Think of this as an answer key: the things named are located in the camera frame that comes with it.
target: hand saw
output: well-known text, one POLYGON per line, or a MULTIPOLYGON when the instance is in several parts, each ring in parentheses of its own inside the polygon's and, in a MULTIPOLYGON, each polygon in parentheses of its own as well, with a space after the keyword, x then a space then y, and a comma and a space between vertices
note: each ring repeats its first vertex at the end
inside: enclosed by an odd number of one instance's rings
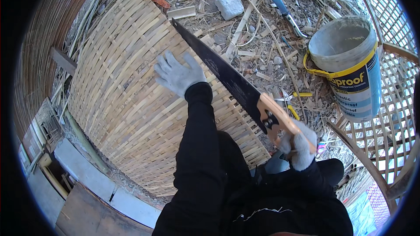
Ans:
MULTIPOLYGON (((260 94, 238 71, 175 19, 172 19, 172 25, 274 145, 278 147, 280 144, 277 134, 281 129, 293 135, 301 132, 271 97, 266 93, 260 94)), ((315 153, 315 146, 309 141, 308 143, 310 153, 315 153)))

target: bucket label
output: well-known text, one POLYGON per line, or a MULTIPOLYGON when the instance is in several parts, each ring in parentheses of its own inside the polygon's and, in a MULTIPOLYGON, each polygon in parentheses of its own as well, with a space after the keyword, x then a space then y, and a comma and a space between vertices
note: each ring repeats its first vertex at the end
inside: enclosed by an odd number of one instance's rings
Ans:
POLYGON ((378 55, 353 73, 328 78, 344 115, 354 122, 365 122, 379 110, 381 75, 378 55))

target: gray work glove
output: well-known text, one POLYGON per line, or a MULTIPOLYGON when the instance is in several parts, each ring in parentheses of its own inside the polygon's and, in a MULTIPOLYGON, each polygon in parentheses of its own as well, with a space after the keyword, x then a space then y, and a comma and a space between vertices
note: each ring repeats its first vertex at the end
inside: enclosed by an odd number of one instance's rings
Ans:
MULTIPOLYGON (((297 171, 305 170, 312 163, 312 160, 315 157, 314 154, 309 153, 309 144, 307 139, 316 147, 317 134, 308 128, 302 122, 291 119, 302 133, 297 134, 293 138, 294 149, 297 150, 297 153, 291 157, 291 165, 297 171)), ((292 134, 285 133, 283 138, 281 138, 279 149, 285 154, 289 154, 291 148, 291 137, 292 134)))
POLYGON ((185 52, 183 58, 190 68, 181 65, 169 50, 165 51, 165 57, 166 60, 161 55, 157 56, 158 62, 153 66, 160 75, 156 82, 181 98, 185 98, 185 92, 190 86, 198 82, 207 82, 203 69, 188 52, 185 52))

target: woven bamboo mat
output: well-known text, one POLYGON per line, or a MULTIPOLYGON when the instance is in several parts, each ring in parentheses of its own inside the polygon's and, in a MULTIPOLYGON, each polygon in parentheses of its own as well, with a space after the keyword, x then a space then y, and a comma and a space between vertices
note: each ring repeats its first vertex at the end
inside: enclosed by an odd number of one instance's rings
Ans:
POLYGON ((82 50, 68 108, 97 148, 156 196, 175 194, 175 155, 187 102, 155 82, 153 65, 166 49, 181 63, 187 51, 203 67, 217 128, 232 136, 248 166, 267 161, 270 155, 254 134, 255 122, 151 0, 118 0, 82 50))

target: woven bamboo wall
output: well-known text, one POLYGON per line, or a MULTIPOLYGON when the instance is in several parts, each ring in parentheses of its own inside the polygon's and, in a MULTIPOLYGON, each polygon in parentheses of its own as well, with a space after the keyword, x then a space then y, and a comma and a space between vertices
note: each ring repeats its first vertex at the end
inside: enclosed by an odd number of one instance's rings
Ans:
POLYGON ((14 124, 23 139, 41 104, 51 94, 56 63, 51 46, 61 49, 66 34, 85 0, 42 0, 18 56, 14 82, 14 124))
POLYGON ((369 0, 381 26, 386 42, 417 53, 414 35, 407 15, 397 0, 369 0))
POLYGON ((188 51, 213 89, 219 130, 228 132, 249 165, 270 158, 254 122, 189 48, 151 0, 118 0, 84 46, 68 107, 85 134, 115 166, 158 196, 173 195, 175 155, 187 103, 155 82, 153 65, 166 49, 183 62, 188 51))

